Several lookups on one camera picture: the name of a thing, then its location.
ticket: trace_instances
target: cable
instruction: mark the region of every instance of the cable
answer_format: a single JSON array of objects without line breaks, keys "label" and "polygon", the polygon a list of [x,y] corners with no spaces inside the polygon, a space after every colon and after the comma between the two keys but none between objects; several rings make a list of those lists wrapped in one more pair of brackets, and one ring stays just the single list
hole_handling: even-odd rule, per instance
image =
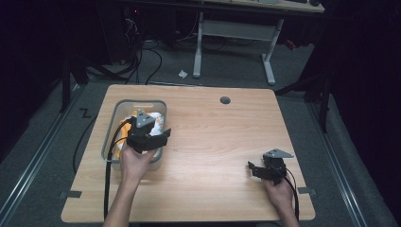
[{"label": "cable", "polygon": [[162,66],[162,56],[161,56],[159,53],[157,53],[156,51],[152,50],[152,49],[149,49],[148,51],[151,51],[151,52],[157,54],[157,55],[159,56],[159,58],[160,58],[160,63],[159,63],[159,66],[156,68],[156,70],[154,70],[154,72],[148,76],[148,79],[147,79],[147,81],[145,82],[145,85],[148,85],[148,83],[149,83],[151,77],[153,77],[153,75],[155,75],[156,72],[157,72],[157,71],[160,69],[160,67]]},{"label": "cable", "polygon": [[296,190],[296,182],[295,182],[294,176],[292,175],[291,171],[289,171],[289,170],[286,168],[286,170],[291,174],[291,176],[292,176],[292,178],[293,178],[293,180],[294,180],[295,187],[294,187],[294,185],[292,185],[292,183],[289,181],[289,179],[287,179],[286,176],[284,176],[283,174],[281,174],[281,172],[280,172],[277,168],[275,168],[273,165],[269,165],[269,166],[270,166],[271,168],[273,168],[273,169],[289,184],[289,186],[291,187],[291,189],[292,189],[292,194],[294,195],[294,199],[295,199],[295,209],[294,209],[295,218],[297,218],[297,220],[299,221],[299,220],[300,220],[300,205],[299,205],[298,194],[297,194],[297,190]]},{"label": "cable", "polygon": [[127,84],[130,81],[130,79],[131,79],[132,75],[135,73],[135,71],[138,72],[138,67],[141,62],[138,60],[138,57],[136,55],[135,55],[135,62],[137,62],[137,64],[135,65],[135,67],[132,70],[132,72],[130,73],[130,75],[127,77],[125,84]]},{"label": "cable", "polygon": [[[139,57],[139,63],[142,62],[142,51],[143,51],[143,45],[141,45],[141,49],[140,49],[140,57]],[[135,84],[139,85],[139,67],[136,69],[136,79],[135,79]]]},{"label": "cable", "polygon": [[128,137],[123,137],[123,138],[120,138],[119,140],[115,141],[115,142],[113,143],[113,147],[114,147],[115,145],[117,145],[117,143],[120,142],[121,140],[125,140],[125,139],[127,139],[127,138],[128,138]]},{"label": "cable", "polygon": [[160,42],[157,40],[148,40],[148,41],[144,41],[144,43],[151,43],[151,42],[156,42],[156,45],[153,47],[149,47],[149,48],[144,48],[144,50],[151,50],[151,49],[155,49],[156,47],[159,46]]},{"label": "cable", "polygon": [[125,120],[123,123],[121,123],[117,130],[114,133],[112,142],[110,144],[109,152],[107,153],[107,160],[106,160],[106,179],[104,183],[104,204],[103,204],[103,216],[106,219],[108,213],[109,213],[109,193],[110,193],[110,174],[112,170],[112,158],[113,158],[113,148],[116,142],[115,138],[117,137],[118,133],[120,132],[121,128],[125,126],[125,124],[130,123],[131,118]]},{"label": "cable", "polygon": [[[126,38],[128,39],[128,47],[129,47],[129,56],[128,56],[128,59],[131,59],[131,64],[130,64],[127,68],[122,69],[121,71],[118,71],[118,72],[111,72],[110,70],[107,70],[107,69],[104,68],[103,66],[95,65],[95,64],[91,63],[91,64],[89,64],[89,65],[91,65],[92,67],[94,67],[94,68],[95,68],[98,72],[100,72],[100,73],[94,72],[94,71],[92,71],[92,70],[86,68],[86,72],[87,72],[88,74],[91,74],[91,75],[96,76],[96,77],[108,76],[108,77],[110,77],[110,78],[112,78],[112,79],[125,80],[125,81],[127,81],[127,79],[122,78],[122,77],[120,77],[120,76],[121,76],[121,75],[124,75],[124,74],[126,74],[126,73],[129,73],[131,70],[134,71],[135,68],[138,66],[138,64],[137,64],[137,57],[136,57],[136,51],[137,51],[138,47],[135,46],[135,42],[134,42],[134,41],[137,41],[138,43],[142,44],[142,42],[141,42],[141,40],[142,40],[141,35],[142,35],[142,34],[140,34],[140,33],[138,32],[138,26],[136,25],[136,23],[135,23],[133,20],[126,18],[125,21],[128,22],[128,23],[130,23],[130,25],[131,25],[131,26],[127,29],[127,31],[124,33],[124,35],[125,35]],[[130,31],[132,30],[133,27],[134,27],[134,35],[130,38]]]},{"label": "cable", "polygon": [[77,166],[76,166],[76,158],[77,158],[77,152],[78,152],[78,148],[80,143],[82,142],[83,136],[85,135],[85,133],[89,130],[90,126],[95,122],[95,120],[97,119],[97,115],[94,117],[94,119],[92,119],[92,121],[89,123],[89,125],[86,127],[86,129],[83,131],[82,135],[80,136],[77,146],[74,150],[74,156],[73,156],[73,170],[74,170],[74,174],[77,174]]},{"label": "cable", "polygon": [[184,40],[192,39],[193,37],[196,37],[196,35],[192,35],[192,34],[194,33],[195,27],[197,27],[197,21],[198,21],[198,19],[199,19],[199,16],[200,16],[200,14],[197,13],[197,16],[195,17],[194,25],[192,26],[192,29],[191,29],[191,31],[188,33],[188,35],[187,35],[186,37],[180,39],[180,40],[176,40],[176,42],[184,41]]},{"label": "cable", "polygon": [[204,45],[202,45],[202,48],[203,49],[206,49],[206,50],[212,50],[212,51],[216,51],[216,50],[220,50],[221,48],[223,48],[225,45],[226,45],[226,43],[227,43],[227,40],[226,40],[226,38],[222,38],[221,37],[221,39],[222,39],[222,42],[221,42],[221,46],[219,46],[219,47],[217,47],[217,48],[207,48],[207,47],[205,47]]},{"label": "cable", "polygon": [[240,46],[248,46],[252,44],[257,44],[260,43],[258,40],[252,40],[252,41],[247,41],[245,44],[241,44],[239,42],[234,42],[233,40],[238,40],[238,39],[228,39],[227,44],[234,44],[234,45],[240,45]]},{"label": "cable", "polygon": [[188,43],[190,43],[190,44],[181,44],[181,43],[178,43],[178,42],[176,42],[175,44],[177,44],[177,45],[179,45],[179,46],[184,46],[184,47],[191,47],[191,46],[194,46],[194,45],[196,45],[197,44],[197,41],[191,41],[191,42],[189,42],[189,40],[190,39],[193,39],[193,38],[196,38],[197,36],[193,36],[193,37],[190,37],[190,38],[188,38],[188,39],[186,39],[186,40],[184,40],[184,41],[181,41],[181,43],[182,42],[188,42]]}]

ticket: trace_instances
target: white desk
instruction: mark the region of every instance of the white desk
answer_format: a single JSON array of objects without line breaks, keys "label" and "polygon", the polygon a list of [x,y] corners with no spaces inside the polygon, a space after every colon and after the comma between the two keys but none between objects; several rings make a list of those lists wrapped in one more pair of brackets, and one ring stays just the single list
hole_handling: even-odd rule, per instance
[{"label": "white desk", "polygon": [[[242,6],[259,7],[266,9],[283,9],[283,10],[297,10],[303,12],[324,12],[322,5],[317,7],[311,6],[309,3],[295,3],[289,1],[278,0],[276,4],[259,3],[251,0],[204,0],[204,2],[235,4]],[[204,20],[203,13],[200,13],[199,29],[198,29],[198,45],[195,53],[194,72],[193,77],[199,78],[201,76],[201,43],[203,35],[221,36],[229,38],[249,39],[258,41],[270,42],[266,54],[262,54],[262,62],[265,66],[266,77],[268,84],[274,85],[274,74],[271,70],[270,58],[276,45],[277,39],[280,35],[283,19],[278,20],[276,26],[260,26],[251,24],[241,24],[232,22],[223,22],[215,20]]]}]

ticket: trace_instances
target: gray carpet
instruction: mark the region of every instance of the gray carpet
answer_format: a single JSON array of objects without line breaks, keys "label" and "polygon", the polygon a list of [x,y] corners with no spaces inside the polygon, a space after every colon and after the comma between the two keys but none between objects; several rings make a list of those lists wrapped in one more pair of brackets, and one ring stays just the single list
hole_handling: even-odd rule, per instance
[{"label": "gray carpet", "polygon": [[[157,51],[162,56],[162,66],[152,77],[150,83],[180,83],[200,86],[249,87],[280,89],[297,80],[313,46],[301,47],[295,51],[278,45],[273,53],[271,64],[277,83],[271,87],[266,82],[260,54],[266,44],[233,40],[220,48],[221,44],[210,42],[205,45],[200,79],[191,77],[195,47],[176,45],[174,48],[160,44]],[[148,43],[147,47],[156,45]],[[144,50],[139,67],[140,83],[143,84],[158,66],[159,57]],[[124,66],[109,66],[119,70]],[[189,75],[178,77],[181,70]],[[70,112],[55,134],[48,154],[37,172],[33,182],[9,220],[8,226],[101,226],[94,224],[67,224],[61,221],[61,211],[65,203],[63,192],[67,192],[74,180],[73,156],[79,138],[85,128],[96,117],[105,92],[110,84],[117,83],[105,78],[91,77],[91,82],[78,89],[78,97]],[[316,217],[302,221],[302,226],[356,226],[326,155],[326,144],[316,127],[316,119],[310,111],[314,104],[306,104],[302,93],[289,93],[279,96],[288,133],[297,152],[306,184],[313,190],[311,196]],[[41,145],[51,124],[59,116],[61,107],[61,87],[54,90],[42,108],[32,117],[28,129],[8,158],[0,165],[0,203],[5,204],[13,187],[24,173],[29,161]],[[360,161],[331,98],[327,118],[329,141],[338,157],[344,175],[353,188],[362,211],[366,226],[397,226],[386,205],[383,203],[375,184]],[[89,138],[92,127],[83,135],[78,146],[76,164]],[[182,226],[182,224],[159,224],[160,226]],[[255,226],[256,223],[197,223],[196,226]],[[275,223],[258,223],[258,226],[276,226]]]}]

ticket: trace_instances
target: metal rail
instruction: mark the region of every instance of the metal rail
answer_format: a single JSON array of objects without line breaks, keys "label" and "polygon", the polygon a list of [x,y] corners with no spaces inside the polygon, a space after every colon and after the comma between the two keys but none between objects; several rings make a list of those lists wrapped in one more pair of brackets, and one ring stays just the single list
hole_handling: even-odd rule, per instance
[{"label": "metal rail", "polygon": [[354,194],[354,191],[351,185],[348,183],[348,180],[342,171],[339,160],[337,159],[336,152],[334,151],[330,139],[326,133],[323,132],[322,127],[319,123],[319,112],[317,107],[313,103],[306,103],[306,107],[309,112],[312,114],[313,122],[316,126],[316,129],[319,131],[323,143],[326,147],[326,156],[329,161],[329,165],[333,172],[333,176],[339,186],[340,193],[345,202],[345,205],[348,209],[348,212],[351,216],[352,221],[355,226],[365,227],[368,226],[365,217],[363,216],[361,210],[359,209],[359,205],[357,204],[357,198]]},{"label": "metal rail", "polygon": [[82,86],[76,86],[72,95],[72,100],[70,105],[63,112],[59,113],[56,120],[50,127],[50,130],[44,137],[44,140],[42,141],[41,145],[36,150],[36,153],[33,156],[32,160],[29,162],[26,170],[18,180],[18,183],[14,186],[14,189],[9,194],[9,198],[3,204],[3,207],[0,210],[0,227],[8,225],[9,221],[12,218],[12,215],[14,214],[15,210],[17,209],[18,205],[23,199],[25,193],[29,189],[33,180],[35,179],[36,174],[38,173],[39,169],[44,163],[44,160],[51,149],[53,141],[58,131],[60,130],[62,123],[65,120],[65,117],[70,112],[71,107],[73,106],[77,98],[81,95],[82,91],[83,91]]}]

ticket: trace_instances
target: wooden table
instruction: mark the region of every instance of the wooden table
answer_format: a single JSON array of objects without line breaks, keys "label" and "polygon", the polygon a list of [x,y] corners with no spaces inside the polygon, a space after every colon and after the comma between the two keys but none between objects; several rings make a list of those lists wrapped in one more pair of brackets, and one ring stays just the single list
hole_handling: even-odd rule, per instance
[{"label": "wooden table", "polygon": [[[222,104],[227,96],[230,104]],[[122,99],[166,103],[166,129],[172,129],[159,169],[149,171],[133,200],[131,221],[276,220],[260,179],[247,162],[262,166],[262,154],[279,148],[295,154],[274,92],[268,89],[112,85],[98,118],[61,218],[103,221],[106,163],[103,142],[115,104]],[[285,159],[298,187],[305,187],[298,161]],[[112,169],[110,204],[121,180]],[[300,219],[313,219],[308,194],[299,195]]]}]

